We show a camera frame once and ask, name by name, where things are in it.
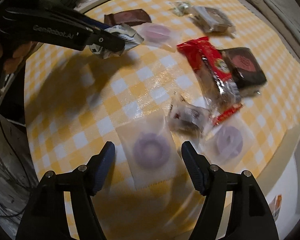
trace clear plastic bag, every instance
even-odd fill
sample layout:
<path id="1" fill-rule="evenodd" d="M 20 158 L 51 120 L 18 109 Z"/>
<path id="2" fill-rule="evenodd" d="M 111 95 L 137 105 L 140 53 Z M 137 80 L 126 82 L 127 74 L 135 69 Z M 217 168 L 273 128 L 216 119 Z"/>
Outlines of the clear plastic bag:
<path id="1" fill-rule="evenodd" d="M 169 126 L 172 130 L 184 130 L 197 138 L 204 138 L 213 127 L 211 111 L 189 104 L 176 93 L 171 102 Z"/>
<path id="2" fill-rule="evenodd" d="M 169 180 L 184 172 L 162 109 L 116 129 L 136 189 Z"/>
<path id="3" fill-rule="evenodd" d="M 138 33 L 145 39 L 145 45 L 171 52 L 176 51 L 176 46 L 181 38 L 180 32 L 155 23 L 142 24 L 138 29 Z"/>
<path id="4" fill-rule="evenodd" d="M 235 33 L 235 26 L 228 16 L 220 9 L 192 6 L 189 13 L 202 26 L 205 33 L 226 32 Z"/>
<path id="5" fill-rule="evenodd" d="M 209 43 L 209 37 L 186 41 L 177 48 L 198 76 L 202 92 L 216 115 L 214 124 L 221 123 L 242 107 L 230 70 L 220 52 Z"/>
<path id="6" fill-rule="evenodd" d="M 217 126 L 203 146 L 211 164 L 233 170 L 251 148 L 254 136 L 238 114 Z"/>

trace human hand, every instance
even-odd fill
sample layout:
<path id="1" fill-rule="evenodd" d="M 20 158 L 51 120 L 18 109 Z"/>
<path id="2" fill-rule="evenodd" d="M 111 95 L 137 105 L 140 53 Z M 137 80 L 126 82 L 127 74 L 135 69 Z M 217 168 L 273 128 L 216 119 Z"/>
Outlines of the human hand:
<path id="1" fill-rule="evenodd" d="M 29 41 L 28 43 L 20 45 L 12 55 L 12 58 L 8 58 L 4 64 L 3 64 L 3 69 L 7 74 L 11 74 L 17 70 L 18 65 L 21 63 L 23 60 L 23 57 L 25 57 L 32 46 L 32 42 Z M 3 51 L 2 51 L 2 46 L 0 43 L 0 58 L 2 57 Z"/>

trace red snack package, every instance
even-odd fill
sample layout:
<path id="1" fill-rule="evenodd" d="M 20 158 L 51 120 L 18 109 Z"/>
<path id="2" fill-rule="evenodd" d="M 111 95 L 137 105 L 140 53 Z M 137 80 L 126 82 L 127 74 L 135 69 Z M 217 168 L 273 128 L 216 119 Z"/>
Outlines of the red snack package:
<path id="1" fill-rule="evenodd" d="M 208 37 L 189 40 L 177 45 L 186 55 L 192 69 L 201 80 L 200 84 L 211 107 L 216 109 L 218 124 L 238 111 L 242 104 L 237 85 L 220 52 L 210 44 Z"/>

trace purple donut candy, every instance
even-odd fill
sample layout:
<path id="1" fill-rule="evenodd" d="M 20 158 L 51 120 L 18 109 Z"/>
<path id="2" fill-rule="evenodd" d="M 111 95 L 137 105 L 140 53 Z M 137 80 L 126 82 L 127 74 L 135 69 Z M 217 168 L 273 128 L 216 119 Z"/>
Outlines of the purple donut candy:
<path id="1" fill-rule="evenodd" d="M 217 133 L 217 149 L 219 154 L 228 159 L 237 157 L 242 151 L 243 138 L 241 132 L 233 126 L 223 126 Z"/>
<path id="2" fill-rule="evenodd" d="M 169 159 L 170 151 L 166 138 L 155 133 L 142 134 L 133 147 L 136 162 L 146 169 L 163 166 Z"/>

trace chocolate bar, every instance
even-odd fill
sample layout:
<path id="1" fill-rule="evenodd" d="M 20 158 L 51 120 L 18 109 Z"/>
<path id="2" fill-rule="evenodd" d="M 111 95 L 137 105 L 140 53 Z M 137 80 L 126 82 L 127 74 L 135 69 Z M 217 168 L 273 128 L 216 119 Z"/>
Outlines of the chocolate bar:
<path id="1" fill-rule="evenodd" d="M 253 96 L 266 84 L 266 76 L 249 48 L 223 49 L 220 52 L 242 97 Z"/>
<path id="2" fill-rule="evenodd" d="M 104 23 L 108 24 L 109 26 L 122 23 L 125 23 L 129 26 L 136 26 L 143 23 L 151 23 L 151 18 L 143 9 L 135 9 L 105 15 Z"/>

